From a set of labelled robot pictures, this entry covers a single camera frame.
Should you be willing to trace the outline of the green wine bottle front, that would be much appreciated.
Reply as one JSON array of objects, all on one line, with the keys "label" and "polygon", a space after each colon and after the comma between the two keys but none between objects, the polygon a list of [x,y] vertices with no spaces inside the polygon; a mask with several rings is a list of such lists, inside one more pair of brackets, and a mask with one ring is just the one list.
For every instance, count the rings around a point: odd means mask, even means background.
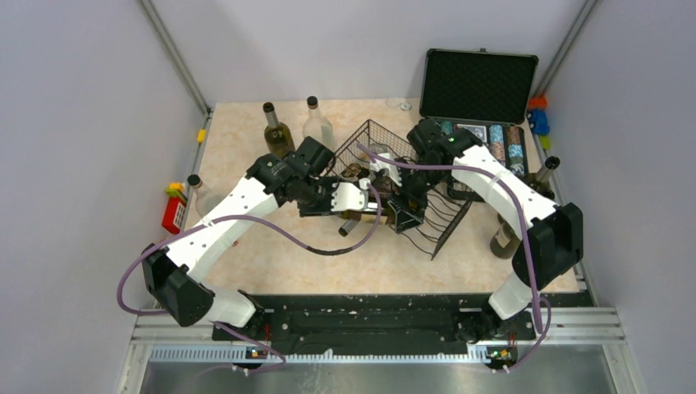
[{"label": "green wine bottle front", "polygon": [[[368,193],[369,193],[369,204],[368,204],[368,207],[364,211],[372,210],[372,209],[378,210],[378,200],[370,192],[368,192]],[[379,196],[379,201],[382,205],[382,208],[383,207],[390,208],[388,201],[389,201],[391,195],[384,190],[378,189],[378,196]],[[356,222],[356,221],[352,221],[352,220],[346,220],[344,218],[341,218],[341,219],[344,222],[339,227],[338,233],[343,237],[347,237],[357,227],[358,224],[366,223],[366,222]]]}]

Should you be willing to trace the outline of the green wine bottle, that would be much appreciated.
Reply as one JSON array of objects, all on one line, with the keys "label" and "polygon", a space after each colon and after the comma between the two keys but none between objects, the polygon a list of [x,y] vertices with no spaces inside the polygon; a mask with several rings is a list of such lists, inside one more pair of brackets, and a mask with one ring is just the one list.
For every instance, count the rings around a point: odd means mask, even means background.
[{"label": "green wine bottle", "polygon": [[380,217],[378,217],[376,209],[367,211],[346,210],[339,212],[339,216],[346,220],[352,220],[356,222],[379,222],[381,225],[393,225],[396,223],[396,214],[391,208],[388,207],[382,208]]},{"label": "green wine bottle", "polygon": [[560,164],[561,160],[557,156],[551,156],[545,160],[537,172],[528,173],[522,178],[522,181],[538,194],[549,199],[555,199],[556,196],[551,188],[550,179]]},{"label": "green wine bottle", "polygon": [[279,121],[273,103],[264,103],[263,112],[267,120],[263,137],[268,150],[279,158],[283,158],[288,153],[294,152],[295,142],[290,128],[287,124]]},{"label": "green wine bottle", "polygon": [[[378,200],[370,192],[368,192],[368,193],[369,193],[369,204],[368,204],[368,207],[364,211],[372,210],[372,209],[378,210]],[[378,196],[379,196],[379,201],[382,205],[382,208],[383,207],[390,208],[388,201],[389,201],[391,195],[384,190],[378,189]],[[341,219],[344,222],[339,227],[338,233],[343,237],[347,237],[357,227],[358,224],[366,223],[366,222],[356,222],[356,221],[352,221],[352,220],[346,220],[344,218],[341,218]]]}]

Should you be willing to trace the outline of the black wire wine rack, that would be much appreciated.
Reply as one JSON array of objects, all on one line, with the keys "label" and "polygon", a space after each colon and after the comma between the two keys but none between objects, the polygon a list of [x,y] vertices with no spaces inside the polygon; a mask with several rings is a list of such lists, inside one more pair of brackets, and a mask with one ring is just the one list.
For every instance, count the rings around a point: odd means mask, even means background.
[{"label": "black wire wine rack", "polygon": [[[373,120],[367,120],[337,149],[336,165],[332,168],[332,175],[341,176],[341,171],[352,161],[349,152],[356,151],[361,144],[375,153],[389,153],[399,162],[415,164],[418,161],[416,151],[405,138]],[[374,186],[386,191],[391,197],[405,196],[389,178]],[[469,211],[471,204],[470,200],[451,199],[447,195],[447,181],[441,181],[428,193],[423,224],[397,235],[408,239],[417,250],[430,259],[435,259]],[[387,227],[394,231],[393,225]]]}]

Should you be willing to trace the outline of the square clear liquor bottle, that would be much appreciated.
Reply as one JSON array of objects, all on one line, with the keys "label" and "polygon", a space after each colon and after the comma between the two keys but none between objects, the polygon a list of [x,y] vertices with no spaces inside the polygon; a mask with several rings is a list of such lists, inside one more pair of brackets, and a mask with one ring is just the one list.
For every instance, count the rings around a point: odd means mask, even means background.
[{"label": "square clear liquor bottle", "polygon": [[388,170],[382,168],[381,162],[373,162],[371,157],[362,149],[350,151],[349,155],[352,157],[352,161],[341,171],[340,175],[343,179],[358,181],[368,178],[374,185],[387,180]]}]

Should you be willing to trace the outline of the green wine bottle back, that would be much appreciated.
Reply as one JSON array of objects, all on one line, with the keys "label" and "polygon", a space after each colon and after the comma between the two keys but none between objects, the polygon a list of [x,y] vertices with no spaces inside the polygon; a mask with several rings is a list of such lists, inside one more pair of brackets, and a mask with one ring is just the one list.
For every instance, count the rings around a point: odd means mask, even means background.
[{"label": "green wine bottle back", "polygon": [[264,103],[263,112],[267,120],[263,137],[268,150],[279,158],[283,158],[288,153],[294,152],[295,142],[290,128],[287,124],[279,121],[273,103]]}]

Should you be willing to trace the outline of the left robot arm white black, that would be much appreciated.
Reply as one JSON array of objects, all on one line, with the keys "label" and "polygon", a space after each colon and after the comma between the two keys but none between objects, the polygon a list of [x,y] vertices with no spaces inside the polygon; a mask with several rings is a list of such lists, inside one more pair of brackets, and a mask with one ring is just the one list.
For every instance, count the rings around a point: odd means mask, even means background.
[{"label": "left robot arm white black", "polygon": [[250,298],[240,291],[215,291],[204,279],[235,241],[284,203],[328,206],[332,193],[320,176],[334,162],[335,154],[312,137],[295,152],[258,157],[190,234],[180,233],[168,245],[145,252],[142,268],[148,292],[182,327],[207,318],[231,324],[244,339],[257,337],[263,317]]}]

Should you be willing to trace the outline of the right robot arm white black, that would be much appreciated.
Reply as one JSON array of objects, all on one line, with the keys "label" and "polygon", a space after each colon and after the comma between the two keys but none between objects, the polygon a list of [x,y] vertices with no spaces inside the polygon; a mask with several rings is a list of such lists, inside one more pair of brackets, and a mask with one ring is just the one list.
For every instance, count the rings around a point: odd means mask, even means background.
[{"label": "right robot arm white black", "polygon": [[534,322],[540,323],[539,292],[584,255],[581,209],[573,203],[559,205],[525,184],[468,130],[445,134],[435,121],[423,119],[407,140],[418,162],[401,167],[416,177],[417,186],[428,186],[440,175],[453,177],[494,208],[521,241],[512,258],[512,274],[488,299],[491,309],[481,316],[483,331],[503,338],[528,305]]}]

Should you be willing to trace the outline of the clear tall glass bottle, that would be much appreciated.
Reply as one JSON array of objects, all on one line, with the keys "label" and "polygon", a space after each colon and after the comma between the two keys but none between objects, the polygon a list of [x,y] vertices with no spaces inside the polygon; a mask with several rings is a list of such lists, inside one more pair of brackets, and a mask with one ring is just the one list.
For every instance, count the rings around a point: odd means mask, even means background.
[{"label": "clear tall glass bottle", "polygon": [[334,151],[336,143],[332,123],[321,113],[318,99],[315,96],[309,96],[306,103],[308,119],[303,126],[302,135],[311,137]]}]

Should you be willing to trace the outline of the dark bottle right front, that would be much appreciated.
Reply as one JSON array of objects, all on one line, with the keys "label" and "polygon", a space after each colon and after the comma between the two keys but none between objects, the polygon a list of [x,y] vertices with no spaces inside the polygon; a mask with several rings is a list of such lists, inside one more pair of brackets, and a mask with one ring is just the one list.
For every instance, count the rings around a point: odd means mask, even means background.
[{"label": "dark bottle right front", "polygon": [[500,259],[512,259],[520,248],[524,250],[524,243],[502,215],[497,215],[497,221],[499,227],[489,242],[489,249]]}]

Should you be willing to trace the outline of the clear round bottle left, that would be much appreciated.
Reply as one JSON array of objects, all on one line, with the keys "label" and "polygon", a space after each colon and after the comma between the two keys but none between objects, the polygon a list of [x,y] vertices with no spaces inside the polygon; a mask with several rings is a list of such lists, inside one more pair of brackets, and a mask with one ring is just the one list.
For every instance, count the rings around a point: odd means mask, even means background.
[{"label": "clear round bottle left", "polygon": [[191,174],[187,177],[187,183],[195,194],[195,210],[200,217],[209,214],[216,208],[227,196],[224,191],[211,188],[204,183],[202,178],[197,174]]}]

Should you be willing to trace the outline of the small clear glass lid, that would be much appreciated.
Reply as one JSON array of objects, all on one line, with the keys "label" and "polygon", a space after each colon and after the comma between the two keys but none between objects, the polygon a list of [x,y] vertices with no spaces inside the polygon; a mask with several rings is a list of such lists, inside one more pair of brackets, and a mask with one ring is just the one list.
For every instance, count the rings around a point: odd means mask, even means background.
[{"label": "small clear glass lid", "polygon": [[388,108],[398,108],[401,111],[408,112],[411,110],[411,103],[405,98],[386,98],[385,105]]}]

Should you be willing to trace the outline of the red toy block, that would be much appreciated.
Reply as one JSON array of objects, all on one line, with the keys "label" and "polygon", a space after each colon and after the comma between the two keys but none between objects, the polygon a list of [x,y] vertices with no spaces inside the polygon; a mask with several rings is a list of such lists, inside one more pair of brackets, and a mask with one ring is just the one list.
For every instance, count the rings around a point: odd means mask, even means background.
[{"label": "red toy block", "polygon": [[170,234],[176,235],[184,226],[185,208],[188,202],[185,187],[180,182],[170,183],[164,193],[167,196],[167,205],[161,225]]}]

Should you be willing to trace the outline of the black poker chip case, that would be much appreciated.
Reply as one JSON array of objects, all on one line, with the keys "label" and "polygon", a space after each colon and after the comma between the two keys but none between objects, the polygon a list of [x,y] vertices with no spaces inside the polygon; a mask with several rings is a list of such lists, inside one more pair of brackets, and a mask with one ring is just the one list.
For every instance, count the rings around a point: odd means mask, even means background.
[{"label": "black poker chip case", "polygon": [[519,177],[529,172],[524,132],[538,57],[431,48],[424,60],[422,118],[486,128],[482,141]]}]

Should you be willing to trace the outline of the blue orange toy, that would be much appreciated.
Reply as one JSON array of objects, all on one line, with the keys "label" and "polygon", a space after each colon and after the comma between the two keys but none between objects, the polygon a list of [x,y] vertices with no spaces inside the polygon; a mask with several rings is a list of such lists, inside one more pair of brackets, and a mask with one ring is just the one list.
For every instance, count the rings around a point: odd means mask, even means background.
[{"label": "blue orange toy", "polygon": [[548,124],[546,109],[547,100],[544,96],[531,98],[528,102],[527,119],[529,129],[539,138],[542,148],[544,150],[549,150],[552,145],[548,136],[550,133],[550,126]]}]

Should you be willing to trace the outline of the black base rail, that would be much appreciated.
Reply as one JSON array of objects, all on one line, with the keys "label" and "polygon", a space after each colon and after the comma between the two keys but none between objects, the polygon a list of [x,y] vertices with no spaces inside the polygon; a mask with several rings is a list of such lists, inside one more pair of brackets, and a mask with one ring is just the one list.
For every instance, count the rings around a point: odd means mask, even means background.
[{"label": "black base rail", "polygon": [[454,355],[486,341],[537,334],[530,313],[499,319],[488,294],[253,295],[260,310],[239,333],[283,355]]}]

